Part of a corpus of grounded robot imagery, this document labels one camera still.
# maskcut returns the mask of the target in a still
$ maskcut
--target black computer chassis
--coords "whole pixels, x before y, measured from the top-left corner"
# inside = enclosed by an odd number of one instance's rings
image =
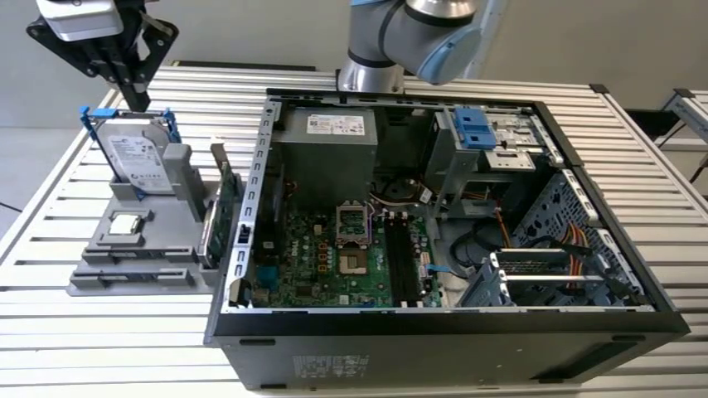
[[[276,106],[332,106],[333,96],[344,106],[373,106],[384,99],[387,103],[395,100],[401,106],[428,109],[457,105],[531,107],[655,311],[223,313],[223,281],[213,295],[204,343],[224,350],[249,390],[577,383],[691,331],[543,102],[271,89],[259,134],[268,135],[277,129]],[[312,370],[316,368],[328,371],[317,373]]]

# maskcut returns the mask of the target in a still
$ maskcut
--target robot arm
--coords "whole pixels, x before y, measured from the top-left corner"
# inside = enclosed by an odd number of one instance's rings
[[[179,35],[145,13],[149,0],[36,0],[41,16],[29,36],[88,77],[116,87],[133,111],[149,105],[147,86]],[[149,55],[140,59],[141,33]]]
[[[403,70],[444,85],[469,65],[481,34],[472,0],[351,0],[343,91],[399,93]]]
[[[179,35],[169,22],[147,15],[157,0],[36,0],[41,16],[27,32],[84,75],[100,75],[131,110],[149,105],[147,86]],[[471,25],[473,0],[351,0],[348,62],[343,91],[401,93],[403,73],[443,85],[455,79],[477,50]],[[151,51],[140,59],[137,40]]]

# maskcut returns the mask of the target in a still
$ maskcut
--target label sticker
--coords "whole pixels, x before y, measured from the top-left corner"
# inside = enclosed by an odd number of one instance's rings
[[[308,134],[365,135],[364,116],[312,114],[308,117]]]
[[[137,255],[132,251],[115,251],[111,253],[111,256],[128,259],[137,257]]]
[[[431,197],[432,197],[432,191],[428,188],[425,188],[423,193],[420,194],[420,201],[428,204],[428,202],[431,201]]]
[[[301,379],[364,377],[368,355],[299,355],[292,357]]]
[[[131,184],[147,193],[172,192],[155,143],[144,137],[127,135],[115,135],[108,142]]]

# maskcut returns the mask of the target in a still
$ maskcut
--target metal workbench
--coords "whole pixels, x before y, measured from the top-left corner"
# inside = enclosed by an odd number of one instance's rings
[[[171,107],[192,161],[216,178],[209,139],[220,137],[245,175],[264,90],[332,90],[331,73],[164,68],[152,109]],[[543,396],[708,396],[708,205],[609,95],[588,85],[456,81],[415,95],[541,100],[549,106],[692,333],[583,386],[536,388]],[[103,105],[124,106],[115,94]],[[224,354],[201,347],[207,295],[83,297],[64,293],[111,190],[111,170],[81,132],[27,210],[0,241],[0,391],[16,396],[249,395]],[[304,395],[528,396],[504,391],[344,391]]]
[[[664,105],[708,143],[708,91],[676,89]]]

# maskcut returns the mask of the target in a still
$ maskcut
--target white wall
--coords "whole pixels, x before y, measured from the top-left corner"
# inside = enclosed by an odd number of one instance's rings
[[[603,83],[647,108],[708,88],[708,1],[508,1],[483,79]]]
[[[673,87],[708,88],[708,1],[508,0],[481,77],[604,83],[625,106],[656,106]],[[161,0],[173,22],[169,59],[336,69],[348,0]],[[76,110],[107,87],[25,35],[31,0],[0,0],[0,126],[75,127]]]
[[[177,25],[168,59],[316,66],[347,56],[348,0],[161,0],[148,13]],[[31,0],[0,0],[0,127],[75,127],[107,93],[24,32]]]

